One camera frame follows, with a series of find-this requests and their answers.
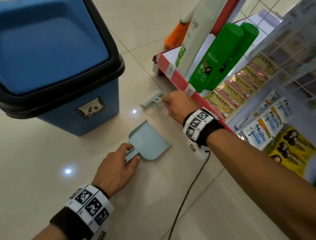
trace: dustpan handle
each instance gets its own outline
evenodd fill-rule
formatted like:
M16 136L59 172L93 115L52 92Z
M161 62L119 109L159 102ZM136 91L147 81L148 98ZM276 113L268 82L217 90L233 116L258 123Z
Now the dustpan handle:
M138 154L138 150L136 148L132 148L131 150L129 150L125 156L126 162L133 159L133 157L135 157L137 154Z

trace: white shampoo bottle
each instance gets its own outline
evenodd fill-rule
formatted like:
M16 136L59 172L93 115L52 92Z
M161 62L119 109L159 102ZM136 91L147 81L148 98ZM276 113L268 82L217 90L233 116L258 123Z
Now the white shampoo bottle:
M176 59L177 71L185 77L227 0L200 0Z

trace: broom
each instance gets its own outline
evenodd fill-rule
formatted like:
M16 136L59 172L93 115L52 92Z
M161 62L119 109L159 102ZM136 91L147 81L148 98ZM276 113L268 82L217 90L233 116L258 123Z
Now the broom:
M184 37L189 29L190 22L192 20L197 4L198 1L196 1L196 3L192 5L191 9L180 18L180 22L177 24L176 28L169 35L169 37L166 38L166 49L173 48L183 43Z

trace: shampoo bottle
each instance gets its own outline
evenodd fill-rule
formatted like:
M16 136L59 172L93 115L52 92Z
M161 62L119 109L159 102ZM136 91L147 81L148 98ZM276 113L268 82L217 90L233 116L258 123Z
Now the shampoo bottle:
M236 47L231 52L230 56L220 69L218 75L211 80L211 82L207 85L205 89L210 91L214 90L227 76L227 74L233 69L233 67L237 64L237 62L241 59L241 57L245 54L250 45L259 35L258 28L251 23L244 22L240 25L240 27L243 30L244 35L240 38Z
M219 73L242 36L241 27L233 23L223 26L189 79L189 83L198 93Z
M200 0L176 59L177 71L185 77L212 30L226 0Z

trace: hand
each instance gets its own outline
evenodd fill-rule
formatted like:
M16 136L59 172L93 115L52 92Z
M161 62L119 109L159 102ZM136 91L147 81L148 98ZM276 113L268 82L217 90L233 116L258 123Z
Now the hand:
M191 113L199 109L188 93L183 91L173 91L161 99L168 109L169 116L175 121L183 124L184 119Z
M98 167L92 185L102 188L110 198L122 190L135 174L140 157L136 156L125 164L126 150L132 148L132 145L123 143L116 152L109 153Z

